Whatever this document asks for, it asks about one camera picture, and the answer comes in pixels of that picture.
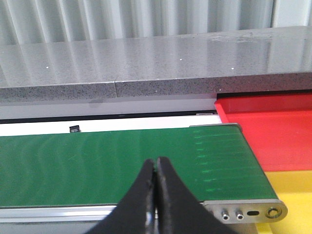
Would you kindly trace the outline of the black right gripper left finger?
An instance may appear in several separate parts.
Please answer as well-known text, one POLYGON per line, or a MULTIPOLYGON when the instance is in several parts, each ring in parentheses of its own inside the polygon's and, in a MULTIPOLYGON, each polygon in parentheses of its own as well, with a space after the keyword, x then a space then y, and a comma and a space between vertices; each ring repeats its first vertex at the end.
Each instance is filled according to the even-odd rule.
POLYGON ((154 194, 154 162, 147 159, 117 206, 87 233, 153 234, 155 230, 154 194))

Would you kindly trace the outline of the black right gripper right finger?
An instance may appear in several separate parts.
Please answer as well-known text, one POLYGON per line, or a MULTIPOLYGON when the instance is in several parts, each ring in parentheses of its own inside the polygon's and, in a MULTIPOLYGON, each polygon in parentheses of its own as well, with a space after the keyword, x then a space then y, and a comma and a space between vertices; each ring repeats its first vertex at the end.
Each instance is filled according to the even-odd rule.
POLYGON ((160 234, 235 234, 208 212, 180 179, 167 157, 157 159, 160 234))

